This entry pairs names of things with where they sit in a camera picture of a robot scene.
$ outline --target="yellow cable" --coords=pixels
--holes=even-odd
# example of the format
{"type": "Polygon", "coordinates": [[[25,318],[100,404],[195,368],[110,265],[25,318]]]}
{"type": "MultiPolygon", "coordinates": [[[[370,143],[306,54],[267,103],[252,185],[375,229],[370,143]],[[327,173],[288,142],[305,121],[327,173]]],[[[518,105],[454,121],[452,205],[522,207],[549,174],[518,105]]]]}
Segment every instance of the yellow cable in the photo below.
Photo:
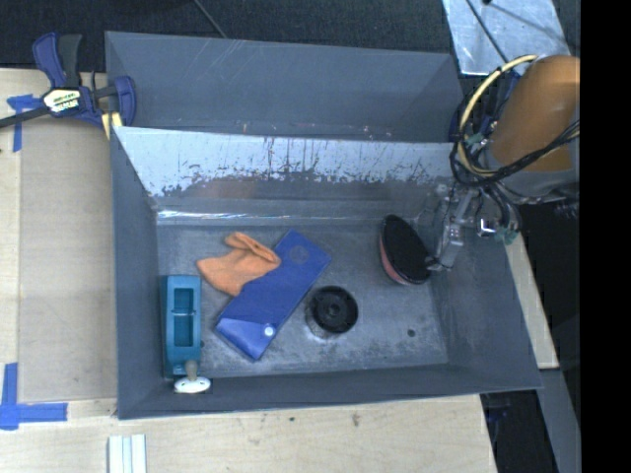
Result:
{"type": "MultiPolygon", "coordinates": [[[[482,94],[487,90],[487,88],[491,84],[493,84],[495,82],[495,80],[499,76],[501,76],[502,74],[508,72],[509,70],[514,69],[515,67],[521,65],[522,63],[527,63],[527,62],[530,62],[530,61],[534,61],[537,57],[538,56],[536,54],[526,54],[524,56],[520,56],[518,58],[515,58],[512,61],[509,61],[508,63],[505,63],[501,67],[499,67],[496,70],[494,70],[491,74],[489,74],[486,77],[486,79],[482,82],[482,84],[480,84],[480,86],[478,86],[478,88],[475,90],[475,92],[473,93],[473,95],[469,99],[468,104],[464,108],[464,112],[462,113],[462,116],[460,117],[460,122],[459,122],[459,125],[458,125],[458,131],[462,132],[464,130],[464,126],[466,125],[466,121],[468,120],[469,116],[471,115],[471,112],[473,111],[473,107],[478,102],[478,100],[480,99],[482,94]]],[[[484,176],[492,175],[495,172],[494,170],[480,169],[480,168],[472,165],[469,162],[468,158],[466,157],[466,153],[464,152],[464,147],[462,146],[463,142],[466,141],[467,138],[468,138],[468,135],[463,133],[462,134],[462,141],[458,142],[458,144],[457,144],[457,154],[458,154],[462,164],[469,171],[477,173],[478,175],[484,175],[484,176]]]]}

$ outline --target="cardboard sheet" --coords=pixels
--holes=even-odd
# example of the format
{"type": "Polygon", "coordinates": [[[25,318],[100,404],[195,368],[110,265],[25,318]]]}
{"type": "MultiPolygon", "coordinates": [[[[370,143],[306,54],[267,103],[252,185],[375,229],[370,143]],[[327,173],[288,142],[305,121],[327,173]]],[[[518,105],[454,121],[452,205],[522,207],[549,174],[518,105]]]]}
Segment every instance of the cardboard sheet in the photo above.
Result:
{"type": "MultiPolygon", "coordinates": [[[[40,95],[45,77],[33,80],[15,95],[40,95]]],[[[24,124],[23,143],[18,399],[114,396],[107,139],[85,122],[43,117],[24,124]]]]}

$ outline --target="blue tape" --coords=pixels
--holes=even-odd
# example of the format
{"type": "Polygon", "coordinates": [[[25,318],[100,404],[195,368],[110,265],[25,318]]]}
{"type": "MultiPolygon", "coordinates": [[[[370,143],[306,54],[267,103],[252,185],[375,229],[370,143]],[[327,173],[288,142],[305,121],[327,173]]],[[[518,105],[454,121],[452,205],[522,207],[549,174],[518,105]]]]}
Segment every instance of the blue tape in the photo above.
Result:
{"type": "MultiPolygon", "coordinates": [[[[24,110],[32,110],[43,106],[43,102],[33,95],[19,95],[18,97],[7,98],[7,103],[19,114],[24,110]]],[[[22,123],[17,123],[13,132],[13,152],[17,153],[22,149],[22,123]]]]}
{"type": "Polygon", "coordinates": [[[2,404],[0,404],[0,430],[14,431],[23,422],[67,421],[68,403],[18,403],[18,364],[4,367],[2,404]]]}

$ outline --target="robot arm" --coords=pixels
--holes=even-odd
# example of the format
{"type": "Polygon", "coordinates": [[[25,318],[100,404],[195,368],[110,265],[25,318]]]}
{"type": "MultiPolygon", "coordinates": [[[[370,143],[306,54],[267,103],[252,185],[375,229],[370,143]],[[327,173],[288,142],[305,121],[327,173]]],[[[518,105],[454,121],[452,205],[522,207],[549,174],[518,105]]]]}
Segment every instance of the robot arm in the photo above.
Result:
{"type": "Polygon", "coordinates": [[[440,214],[442,235],[432,270],[451,268],[462,230],[510,243],[519,231],[518,205],[579,200],[580,60],[523,56],[492,72],[457,122],[450,161],[456,179],[440,214]],[[472,122],[494,83],[531,63],[485,128],[472,122]]]}

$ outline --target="wooden table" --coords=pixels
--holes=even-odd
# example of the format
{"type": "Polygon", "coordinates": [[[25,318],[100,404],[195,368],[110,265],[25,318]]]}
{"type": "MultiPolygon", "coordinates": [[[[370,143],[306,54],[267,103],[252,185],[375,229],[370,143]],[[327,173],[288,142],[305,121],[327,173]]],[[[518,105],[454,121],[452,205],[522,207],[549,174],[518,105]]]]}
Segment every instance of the wooden table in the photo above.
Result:
{"type": "MultiPolygon", "coordinates": [[[[104,78],[99,75],[98,83],[102,85],[104,78]]],[[[4,103],[7,97],[24,94],[39,96],[47,89],[47,79],[37,70],[0,69],[0,117],[13,113],[4,103]]],[[[102,259],[89,257],[87,250],[105,250],[108,254],[103,247],[110,233],[100,231],[96,235],[98,239],[89,238],[86,235],[88,232],[81,232],[90,227],[89,223],[73,224],[67,229],[79,231],[78,239],[83,243],[61,250],[51,242],[42,246],[40,251],[22,251],[21,225],[24,229],[29,227],[30,237],[37,229],[37,224],[34,227],[33,223],[35,211],[27,214],[21,208],[22,201],[25,208],[34,208],[29,206],[27,199],[22,198],[21,201],[21,181],[27,171],[22,165],[25,153],[35,147],[37,135],[77,138],[79,132],[85,133],[86,138],[105,140],[105,134],[78,121],[49,117],[26,123],[23,129],[24,149],[19,153],[12,152],[14,129],[0,130],[0,378],[5,364],[19,362],[19,366],[32,365],[33,359],[25,362],[29,352],[41,352],[44,357],[50,352],[50,358],[42,360],[39,369],[48,376],[43,390],[44,393],[47,389],[51,393],[63,392],[71,383],[68,377],[72,376],[64,357],[73,356],[77,366],[82,363],[93,365],[95,359],[106,359],[115,349],[106,343],[106,337],[102,337],[99,339],[101,343],[92,344],[84,355],[71,335],[53,327],[55,321],[64,323],[69,331],[94,327],[86,318],[90,317],[90,306],[94,304],[86,296],[85,288],[80,299],[76,298],[76,289],[72,289],[72,286],[83,282],[81,279],[70,279],[66,285],[58,283],[58,292],[62,297],[67,295],[63,300],[65,307],[56,304],[46,307],[28,302],[33,291],[25,290],[21,275],[33,270],[33,266],[26,265],[37,265],[38,261],[33,260],[36,257],[57,258],[48,259],[51,271],[60,264],[58,258],[79,258],[82,264],[71,265],[69,271],[94,271],[95,264],[107,264],[107,259],[104,263],[102,259]],[[81,310],[72,308],[79,302],[88,309],[83,315],[81,310]],[[50,338],[52,350],[39,347],[40,351],[32,351],[37,342],[42,341],[42,334],[50,338]]],[[[55,154],[53,151],[49,151],[52,161],[58,158],[52,156],[55,154]]],[[[51,168],[48,173],[51,182],[63,178],[63,170],[59,167],[51,168]]],[[[76,199],[65,197],[64,200],[63,195],[60,196],[59,201],[76,202],[76,199]]],[[[77,207],[74,214],[87,215],[89,219],[94,212],[82,214],[82,209],[77,207]]],[[[57,230],[57,234],[63,237],[59,233],[63,224],[58,222],[58,216],[58,212],[41,210],[43,234],[46,230],[57,230]]],[[[523,240],[518,238],[507,247],[507,251],[537,363],[541,369],[558,368],[523,240]]],[[[100,285],[106,288],[106,282],[106,279],[100,280],[100,285]]],[[[46,285],[53,286],[54,279],[48,279],[46,285]]],[[[107,320],[108,317],[110,315],[102,314],[95,320],[107,320]]],[[[25,379],[28,376],[27,371],[20,383],[31,380],[25,379]]],[[[0,470],[21,473],[104,472],[107,471],[106,448],[110,436],[143,434],[150,472],[497,471],[477,395],[333,408],[118,421],[115,417],[115,394],[112,393],[115,384],[104,385],[104,379],[102,372],[82,371],[80,382],[77,382],[82,385],[74,392],[87,394],[88,397],[66,399],[69,402],[67,422],[21,424],[16,431],[0,431],[0,470]]]]}

